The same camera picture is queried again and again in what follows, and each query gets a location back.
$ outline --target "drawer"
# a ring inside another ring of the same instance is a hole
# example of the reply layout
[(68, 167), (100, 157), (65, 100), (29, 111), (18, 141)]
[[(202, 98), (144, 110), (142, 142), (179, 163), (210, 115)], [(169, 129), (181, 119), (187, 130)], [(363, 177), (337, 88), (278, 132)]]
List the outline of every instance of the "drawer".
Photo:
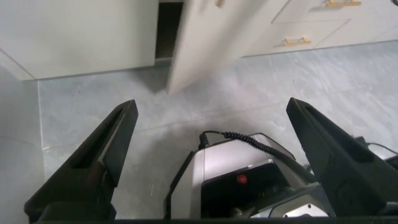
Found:
[(372, 40), (372, 42), (398, 40), (398, 24), (390, 30), (385, 31), (378, 37)]
[(246, 55), (312, 49), (343, 24), (344, 21), (272, 24)]
[(274, 23), (352, 19), (369, 1), (377, 0), (290, 0)]

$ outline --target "open cabinet door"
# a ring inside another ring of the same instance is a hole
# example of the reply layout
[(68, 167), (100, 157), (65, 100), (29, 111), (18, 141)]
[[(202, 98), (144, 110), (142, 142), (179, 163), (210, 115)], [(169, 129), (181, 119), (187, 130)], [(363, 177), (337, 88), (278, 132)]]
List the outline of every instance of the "open cabinet door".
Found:
[(287, 0), (187, 0), (167, 90), (174, 93), (242, 57)]

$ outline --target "kitchen cabinet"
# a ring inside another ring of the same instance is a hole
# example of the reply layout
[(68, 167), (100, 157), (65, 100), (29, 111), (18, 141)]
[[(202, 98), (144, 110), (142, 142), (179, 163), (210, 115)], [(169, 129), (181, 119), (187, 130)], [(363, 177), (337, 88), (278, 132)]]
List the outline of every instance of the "kitchen cabinet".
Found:
[(171, 60), (175, 93), (244, 56), (396, 40), (396, 21), (388, 0), (4, 1), (0, 52), (36, 79)]

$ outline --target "black panel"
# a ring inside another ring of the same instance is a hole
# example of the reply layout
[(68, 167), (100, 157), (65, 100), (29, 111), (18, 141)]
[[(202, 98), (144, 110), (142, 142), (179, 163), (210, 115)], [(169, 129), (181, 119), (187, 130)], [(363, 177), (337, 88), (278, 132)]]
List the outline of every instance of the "black panel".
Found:
[[(238, 177), (246, 176), (245, 184)], [(201, 187), (202, 218), (227, 218), (232, 208), (245, 210), (254, 202), (282, 192), (288, 183), (278, 166), (270, 163), (207, 180)]]

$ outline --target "marble floor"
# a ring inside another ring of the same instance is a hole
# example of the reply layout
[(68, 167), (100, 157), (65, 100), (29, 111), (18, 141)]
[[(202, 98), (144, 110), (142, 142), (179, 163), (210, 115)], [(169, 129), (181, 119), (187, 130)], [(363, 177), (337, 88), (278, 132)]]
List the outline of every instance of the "marble floor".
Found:
[(130, 99), (139, 117), (113, 196), (118, 218), (161, 218), (173, 176), (207, 129), (266, 133), (307, 163), (285, 112), (292, 96), (353, 136), (398, 149), (397, 62), (398, 42), (246, 57), (174, 95), (164, 89), (168, 67), (42, 80), (46, 178)]

